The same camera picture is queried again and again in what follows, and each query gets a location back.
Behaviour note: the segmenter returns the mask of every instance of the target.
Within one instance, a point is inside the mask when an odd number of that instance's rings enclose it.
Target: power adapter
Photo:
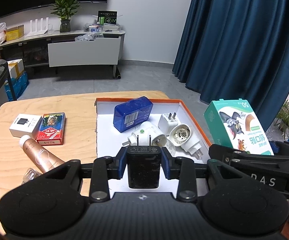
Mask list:
[[[175,119],[176,113],[173,115],[169,114],[162,114],[158,123],[159,129],[162,131],[163,134],[168,136],[172,129],[178,125],[178,121]]]
[[[184,123],[172,129],[169,140],[174,146],[180,146],[183,150],[189,152],[191,155],[195,155],[198,159],[203,155],[200,150],[200,138],[191,130],[190,126]]]

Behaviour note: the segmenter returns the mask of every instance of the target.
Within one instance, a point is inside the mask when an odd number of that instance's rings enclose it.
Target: metal screw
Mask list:
[[[91,194],[91,197],[97,200],[102,200],[104,198],[107,197],[107,193],[103,192],[103,191],[95,191]]]
[[[196,194],[194,192],[192,192],[191,190],[184,190],[180,192],[180,197],[184,198],[184,199],[192,199],[196,196]]]

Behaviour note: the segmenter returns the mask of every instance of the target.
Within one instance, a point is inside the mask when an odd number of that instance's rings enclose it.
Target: cardboard box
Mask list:
[[[41,145],[62,145],[65,113],[44,114],[37,135]]]
[[[24,72],[24,65],[22,59],[8,61],[9,72],[11,78],[18,79]]]
[[[41,115],[19,114],[11,124],[9,130],[15,137],[29,135],[32,139],[35,139],[37,137],[41,120]]]
[[[16,40],[24,36],[24,25],[19,25],[6,30],[6,41]]]
[[[274,155],[248,100],[212,101],[204,117],[214,143],[251,154]]]

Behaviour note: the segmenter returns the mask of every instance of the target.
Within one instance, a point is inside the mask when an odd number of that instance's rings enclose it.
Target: teal medicine box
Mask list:
[[[251,154],[273,155],[248,100],[212,101],[204,113],[214,143]]]

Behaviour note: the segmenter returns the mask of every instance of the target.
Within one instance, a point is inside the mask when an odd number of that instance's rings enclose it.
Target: potted plant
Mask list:
[[[279,130],[283,132],[284,140],[286,135],[289,137],[289,101],[286,100],[276,116],[275,126],[278,125]]]
[[[51,14],[55,14],[60,17],[61,25],[60,32],[66,33],[71,31],[70,17],[75,15],[78,5],[78,0],[54,0],[53,4],[54,10]]]

